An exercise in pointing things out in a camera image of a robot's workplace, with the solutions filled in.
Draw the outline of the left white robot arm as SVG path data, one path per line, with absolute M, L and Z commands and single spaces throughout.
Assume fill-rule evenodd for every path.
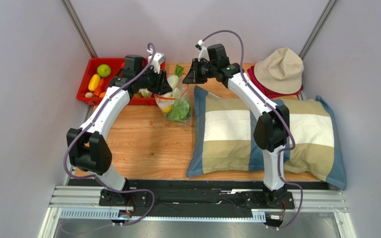
M 167 73 L 161 68 L 165 60 L 160 52 L 151 53 L 147 59 L 127 55 L 97 109 L 80 128 L 71 128 L 66 135 L 68 148 L 64 162 L 88 172 L 90 178 L 104 187 L 103 198 L 119 205 L 131 201 L 131 191 L 129 181 L 112 165 L 113 155 L 106 137 L 121 110 L 140 89 L 153 94 L 172 91 Z

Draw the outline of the clear zip top bag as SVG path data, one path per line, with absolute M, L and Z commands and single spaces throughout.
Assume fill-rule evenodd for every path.
M 189 85 L 183 84 L 185 75 L 168 76 L 169 83 L 172 83 L 174 89 L 164 95 L 154 95 L 157 106 L 163 115 L 170 121 L 180 124 L 190 125 L 192 118 L 192 106 L 189 99 Z

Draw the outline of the green lettuce cabbage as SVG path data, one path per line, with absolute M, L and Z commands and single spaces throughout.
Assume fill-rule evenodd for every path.
M 167 114 L 167 118 L 176 121 L 182 122 L 186 121 L 191 116 L 191 105 L 187 99 L 179 99 L 173 103 L 172 110 Z

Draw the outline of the white radish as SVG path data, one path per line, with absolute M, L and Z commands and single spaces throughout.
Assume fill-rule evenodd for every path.
M 183 75 L 184 68 L 180 65 L 176 65 L 175 71 L 173 75 L 168 76 L 167 81 L 172 88 L 172 95 L 171 97 L 178 99 L 180 95 L 182 94 L 182 83 L 181 83 L 181 77 Z

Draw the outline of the yellow bell pepper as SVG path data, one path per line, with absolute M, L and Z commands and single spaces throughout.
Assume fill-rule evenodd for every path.
M 168 114 L 172 110 L 172 108 L 173 108 L 173 104 L 168 105 L 166 108 L 162 109 L 162 112 L 164 114 Z

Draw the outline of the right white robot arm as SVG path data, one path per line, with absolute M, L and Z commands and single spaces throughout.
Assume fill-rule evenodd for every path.
M 290 136 L 290 113 L 286 106 L 279 106 L 258 90 L 238 63 L 230 63 L 222 44 L 209 47 L 201 41 L 196 44 L 199 52 L 191 63 L 184 84 L 204 84 L 215 78 L 234 92 L 256 118 L 253 137 L 262 149 L 264 179 L 262 201 L 268 207 L 283 205 L 285 185 L 283 152 Z

